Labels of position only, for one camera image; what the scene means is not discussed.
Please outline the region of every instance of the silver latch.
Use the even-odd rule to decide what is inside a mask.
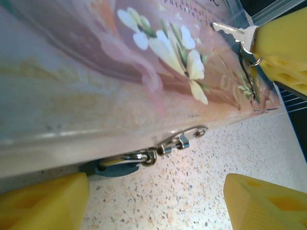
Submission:
[[[166,140],[159,143],[156,147],[142,149],[134,152],[124,153],[118,156],[104,158],[99,162],[99,166],[106,167],[125,163],[141,163],[143,166],[155,164],[157,154],[163,156],[172,152],[172,149],[179,150],[189,147],[189,140],[202,137],[208,130],[205,126],[188,128],[178,132]]]

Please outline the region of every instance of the floral painting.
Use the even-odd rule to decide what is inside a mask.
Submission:
[[[215,128],[279,107],[259,69],[254,100],[238,44],[210,26],[245,25],[237,1],[6,0],[0,10],[0,140]]]

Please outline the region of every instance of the granite countertop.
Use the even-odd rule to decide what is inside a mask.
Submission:
[[[1,179],[0,193],[76,171],[67,166]],[[82,230],[230,230],[228,173],[307,192],[307,165],[284,110],[209,131],[131,175],[90,178]]]

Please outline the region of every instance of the speckled countertop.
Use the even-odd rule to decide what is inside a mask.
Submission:
[[[75,171],[68,166],[2,179],[0,193]],[[187,150],[131,175],[92,177],[82,230],[230,230],[223,196],[228,173],[307,192],[307,165],[284,111],[209,131]]]

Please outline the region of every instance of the silver key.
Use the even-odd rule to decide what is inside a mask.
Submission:
[[[233,35],[236,42],[241,43],[245,52],[253,54],[253,47],[258,26],[251,25],[246,29],[237,29],[223,23],[212,23],[211,26],[215,31],[223,30],[226,34]]]

